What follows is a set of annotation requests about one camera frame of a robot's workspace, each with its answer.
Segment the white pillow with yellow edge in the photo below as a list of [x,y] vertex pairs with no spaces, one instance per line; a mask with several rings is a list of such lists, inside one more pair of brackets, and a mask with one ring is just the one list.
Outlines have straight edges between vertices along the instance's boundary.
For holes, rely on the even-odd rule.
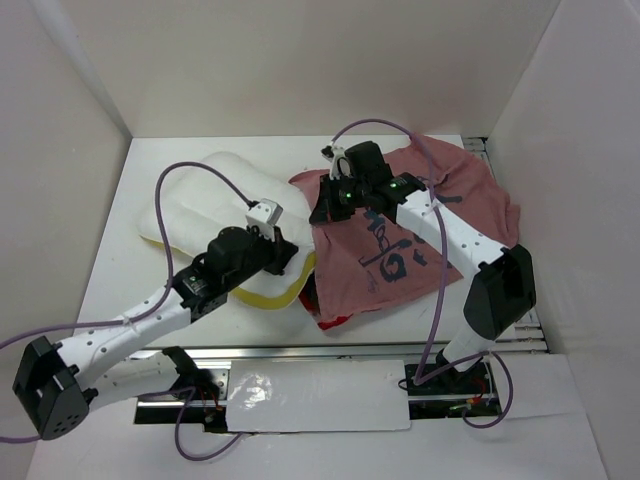
[[[208,244],[226,227],[246,228],[249,208],[261,199],[283,209],[278,220],[285,240],[298,247],[283,275],[261,271],[232,290],[213,285],[204,274]],[[294,302],[315,267],[307,222],[309,209],[296,188],[252,166],[230,152],[217,152],[201,161],[176,162],[160,174],[152,203],[137,222],[139,236],[190,258],[183,269],[172,267],[171,288],[185,307],[200,317],[224,304],[229,295],[261,310],[280,310]]]

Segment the red and pink patterned pillowcase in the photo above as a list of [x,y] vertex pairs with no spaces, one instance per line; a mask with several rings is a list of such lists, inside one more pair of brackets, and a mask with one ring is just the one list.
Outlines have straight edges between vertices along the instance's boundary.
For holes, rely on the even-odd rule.
[[311,226],[316,265],[301,301],[324,331],[366,312],[403,306],[462,279],[453,265],[442,263],[437,211],[450,240],[458,237],[451,221],[458,216],[481,238],[506,247],[519,241],[519,205],[472,153],[425,136],[384,158],[394,175],[432,181],[438,205],[422,206],[425,222],[404,211],[392,221],[364,207],[347,220]]

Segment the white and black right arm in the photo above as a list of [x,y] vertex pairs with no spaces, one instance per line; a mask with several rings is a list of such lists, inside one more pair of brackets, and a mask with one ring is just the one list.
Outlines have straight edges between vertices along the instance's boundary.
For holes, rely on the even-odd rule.
[[437,369],[425,373],[418,367],[412,380],[418,386],[436,377],[444,390],[460,391],[471,379],[471,368],[535,306],[531,254],[476,230],[414,175],[393,174],[374,142],[348,149],[329,144],[321,153],[330,169],[320,178],[311,225],[346,221],[357,209],[368,208],[425,241],[441,254],[444,265],[470,279],[463,325],[438,353]]

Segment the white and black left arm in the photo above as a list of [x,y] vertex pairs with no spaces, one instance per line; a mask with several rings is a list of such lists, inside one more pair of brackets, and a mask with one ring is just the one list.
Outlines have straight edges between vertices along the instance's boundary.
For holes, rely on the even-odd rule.
[[227,227],[172,277],[168,290],[129,310],[127,320],[56,343],[46,336],[32,340],[12,389],[38,438],[57,439],[103,406],[155,392],[217,400],[218,382],[183,348],[167,347],[144,359],[134,353],[220,308],[254,275],[283,274],[297,252],[279,229],[268,238],[257,227]]

